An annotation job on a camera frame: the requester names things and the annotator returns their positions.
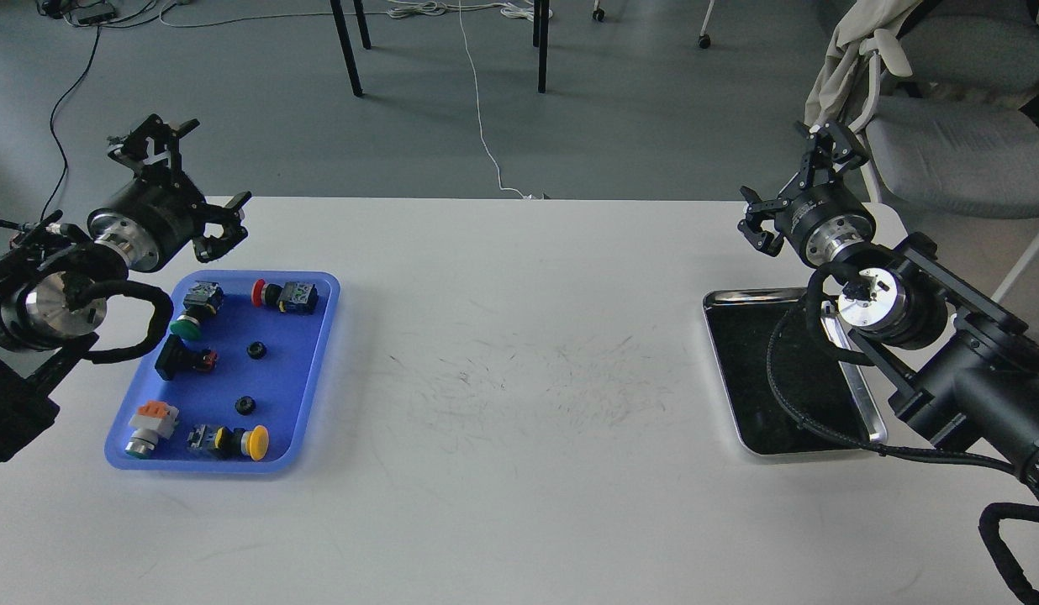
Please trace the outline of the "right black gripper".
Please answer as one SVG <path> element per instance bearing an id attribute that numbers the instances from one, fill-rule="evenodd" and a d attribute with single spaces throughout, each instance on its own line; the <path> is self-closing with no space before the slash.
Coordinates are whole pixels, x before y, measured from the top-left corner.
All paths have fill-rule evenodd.
<path id="1" fill-rule="evenodd" d="M 794 129 L 805 138 L 794 176 L 794 199 L 764 200 L 754 189 L 740 187 L 747 206 L 737 229 L 752 248 L 771 257 L 780 254 L 785 236 L 799 258 L 818 268 L 873 241 L 874 217 L 843 183 L 843 175 L 865 166 L 870 154 L 840 120 L 815 126 L 796 122 Z M 763 225 L 774 219 L 777 231 L 765 230 Z"/>

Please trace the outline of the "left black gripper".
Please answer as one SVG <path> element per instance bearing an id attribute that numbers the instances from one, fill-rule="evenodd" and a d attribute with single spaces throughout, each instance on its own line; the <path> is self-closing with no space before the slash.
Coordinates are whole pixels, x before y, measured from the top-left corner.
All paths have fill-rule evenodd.
<path id="1" fill-rule="evenodd" d="M 201 191 L 182 169 L 180 141 L 197 127 L 197 119 L 172 126 L 152 114 L 130 133 L 108 138 L 108 157 L 133 179 L 89 215 L 87 231 L 94 241 L 124 249 L 131 271 L 161 271 L 190 241 L 196 260 L 212 263 L 248 236 L 242 222 L 250 191 L 224 206 L 193 198 Z"/>

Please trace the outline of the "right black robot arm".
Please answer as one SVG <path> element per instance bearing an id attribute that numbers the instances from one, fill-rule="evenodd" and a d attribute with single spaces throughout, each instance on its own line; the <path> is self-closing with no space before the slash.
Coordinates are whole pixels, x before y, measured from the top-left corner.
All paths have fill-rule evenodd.
<path id="1" fill-rule="evenodd" d="M 784 244 L 812 273 L 770 336 L 765 365 L 778 406 L 809 433 L 896 459 L 970 465 L 1006 472 L 1036 504 L 994 502 L 978 529 L 1000 577 L 1016 600 L 1039 591 L 1001 537 L 1001 522 L 1039 523 L 1039 344 L 1025 322 L 940 265 L 937 245 L 908 234 L 889 248 L 874 242 L 873 215 L 843 184 L 869 162 L 865 146 L 838 120 L 797 123 L 804 153 L 773 199 L 750 187 L 738 229 L 754 249 L 776 256 Z M 789 320 L 800 318 L 820 352 L 877 368 L 893 383 L 896 417 L 928 448 L 865 445 L 816 421 L 781 393 L 773 362 Z"/>

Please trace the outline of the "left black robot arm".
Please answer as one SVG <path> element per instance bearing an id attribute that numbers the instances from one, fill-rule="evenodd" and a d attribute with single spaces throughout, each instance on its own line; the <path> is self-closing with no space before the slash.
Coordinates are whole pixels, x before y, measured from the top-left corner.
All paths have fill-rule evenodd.
<path id="1" fill-rule="evenodd" d="M 96 365 L 140 359 L 161 344 L 174 302 L 131 272 L 161 271 L 186 245 L 199 263 L 224 257 L 247 238 L 250 192 L 209 203 L 182 165 L 180 144 L 199 126 L 146 116 L 124 137 L 109 138 L 109 158 L 131 180 L 94 210 L 85 227 L 54 211 L 35 223 L 0 218 L 0 347 L 50 352 L 30 375 L 0 357 L 0 464 L 55 422 L 51 393 L 79 361 Z M 98 328 L 112 297 L 153 306 L 145 337 L 130 347 L 100 350 Z"/>

